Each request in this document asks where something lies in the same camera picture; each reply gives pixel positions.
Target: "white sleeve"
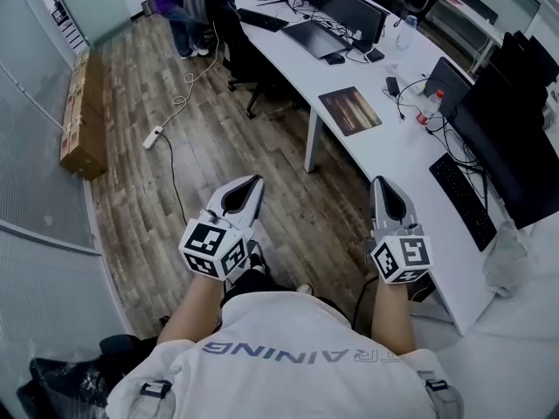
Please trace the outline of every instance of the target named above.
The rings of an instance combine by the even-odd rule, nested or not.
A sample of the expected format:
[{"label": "white sleeve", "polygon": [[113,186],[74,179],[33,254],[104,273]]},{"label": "white sleeve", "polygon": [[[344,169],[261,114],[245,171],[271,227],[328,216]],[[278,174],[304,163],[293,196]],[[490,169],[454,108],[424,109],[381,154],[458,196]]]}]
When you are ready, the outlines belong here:
[{"label": "white sleeve", "polygon": [[443,367],[440,366],[437,356],[432,351],[418,349],[412,353],[400,355],[400,358],[414,371],[433,371],[436,379],[442,379],[450,384]]},{"label": "white sleeve", "polygon": [[169,379],[169,368],[176,358],[194,346],[190,340],[167,341],[157,345],[149,357],[114,387],[107,399],[107,415],[111,419],[128,417],[128,411],[146,381]]}]

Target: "mouse pad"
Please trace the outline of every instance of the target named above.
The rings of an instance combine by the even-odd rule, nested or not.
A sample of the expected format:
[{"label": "mouse pad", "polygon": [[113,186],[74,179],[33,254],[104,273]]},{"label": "mouse pad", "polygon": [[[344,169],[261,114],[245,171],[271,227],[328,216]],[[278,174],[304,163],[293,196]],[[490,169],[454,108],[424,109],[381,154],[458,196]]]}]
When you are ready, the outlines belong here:
[{"label": "mouse pad", "polygon": [[319,98],[345,136],[383,124],[355,87],[325,93]]}]

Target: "desk leg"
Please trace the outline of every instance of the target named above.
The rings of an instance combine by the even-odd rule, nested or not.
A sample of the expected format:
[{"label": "desk leg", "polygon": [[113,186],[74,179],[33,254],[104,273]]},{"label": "desk leg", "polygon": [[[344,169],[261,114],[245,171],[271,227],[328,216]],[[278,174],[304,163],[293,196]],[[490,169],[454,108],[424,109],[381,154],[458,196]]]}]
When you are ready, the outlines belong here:
[{"label": "desk leg", "polygon": [[324,121],[311,108],[311,115],[308,121],[307,152],[305,154],[305,170],[307,172],[312,172],[314,169],[323,124]]},{"label": "desk leg", "polygon": [[478,57],[478,60],[476,61],[475,65],[473,66],[472,74],[475,74],[478,71],[478,68],[480,68],[481,63],[486,58],[487,54],[491,51],[491,48],[493,48],[493,45],[494,45],[494,41],[492,39],[489,39],[489,42],[487,42],[487,46],[483,49],[483,52],[481,53],[481,56]]}]

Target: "white t-shirt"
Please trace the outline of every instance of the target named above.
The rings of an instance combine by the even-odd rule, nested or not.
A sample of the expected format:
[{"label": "white t-shirt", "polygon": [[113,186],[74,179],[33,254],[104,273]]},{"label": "white t-shirt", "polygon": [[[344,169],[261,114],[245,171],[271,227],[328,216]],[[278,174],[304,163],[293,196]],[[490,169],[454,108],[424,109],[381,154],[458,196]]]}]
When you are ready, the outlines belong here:
[{"label": "white t-shirt", "polygon": [[128,417],[141,386],[165,379],[175,419],[434,418],[418,370],[446,379],[430,351],[397,358],[317,298],[255,292],[231,299],[207,339],[157,346],[113,390],[107,413]]}]

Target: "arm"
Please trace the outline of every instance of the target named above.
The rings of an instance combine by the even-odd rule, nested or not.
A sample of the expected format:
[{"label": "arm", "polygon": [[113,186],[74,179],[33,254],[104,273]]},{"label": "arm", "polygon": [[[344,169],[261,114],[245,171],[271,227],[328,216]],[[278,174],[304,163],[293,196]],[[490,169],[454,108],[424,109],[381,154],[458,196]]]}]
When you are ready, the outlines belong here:
[{"label": "arm", "polygon": [[183,339],[196,342],[209,337],[216,328],[223,296],[221,281],[196,275],[183,302],[159,335],[157,344]]},{"label": "arm", "polygon": [[396,355],[416,350],[405,284],[386,284],[379,278],[372,338]]}]

